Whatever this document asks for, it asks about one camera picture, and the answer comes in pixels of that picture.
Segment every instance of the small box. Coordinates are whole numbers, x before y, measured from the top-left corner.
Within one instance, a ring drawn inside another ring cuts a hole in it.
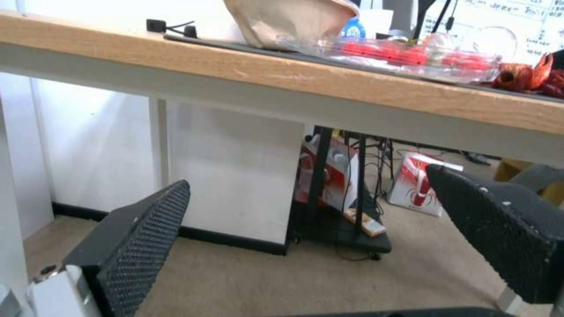
[[[343,215],[348,221],[354,224],[356,220],[356,208],[348,208]],[[369,237],[375,237],[386,232],[386,227],[372,219],[369,215],[362,213],[362,231]]]

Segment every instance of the white wall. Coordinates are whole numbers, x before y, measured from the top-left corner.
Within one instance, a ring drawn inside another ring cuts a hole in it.
[[[168,107],[172,180],[192,191],[183,224],[283,244],[304,125]]]
[[[110,211],[158,188],[144,96],[38,80],[52,199]]]

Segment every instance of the whiteboard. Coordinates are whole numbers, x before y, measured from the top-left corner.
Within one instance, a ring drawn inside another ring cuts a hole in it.
[[[445,0],[437,0],[427,11],[421,38],[429,34]],[[446,32],[451,4],[437,32]],[[518,38],[517,54],[511,61],[536,64],[542,54],[564,49],[564,0],[458,0],[450,35],[459,44],[483,27],[506,27]]]

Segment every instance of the plastic container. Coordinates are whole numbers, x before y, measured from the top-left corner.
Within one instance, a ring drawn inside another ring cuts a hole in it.
[[[311,44],[285,44],[301,53],[345,64],[459,83],[491,81],[501,62],[498,55],[389,40],[334,38]]]

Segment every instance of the black baseboard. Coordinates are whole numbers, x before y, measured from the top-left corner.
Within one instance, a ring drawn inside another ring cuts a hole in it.
[[[94,220],[98,222],[102,221],[102,219],[108,215],[107,212],[100,210],[59,204],[58,202],[52,202],[51,206],[53,207],[53,213],[56,215],[67,215],[69,217]]]
[[[53,213],[56,215],[66,215],[69,217],[82,218],[94,221],[102,221],[108,214],[100,210],[77,207],[72,205],[52,203]],[[218,232],[207,231],[197,228],[181,226],[178,230],[178,236],[192,240],[206,241],[210,243],[235,246],[237,248],[249,249],[259,252],[285,256],[288,248],[285,244],[278,244],[269,241],[250,239],[245,237],[233,236],[228,234],[220,234]]]
[[[285,256],[287,246],[269,241],[256,240],[251,238],[233,236],[228,234],[220,234],[213,231],[202,230],[198,228],[190,228],[182,226],[178,231],[178,236],[188,239],[206,241],[216,244],[236,246],[238,248],[255,250],[277,256]]]

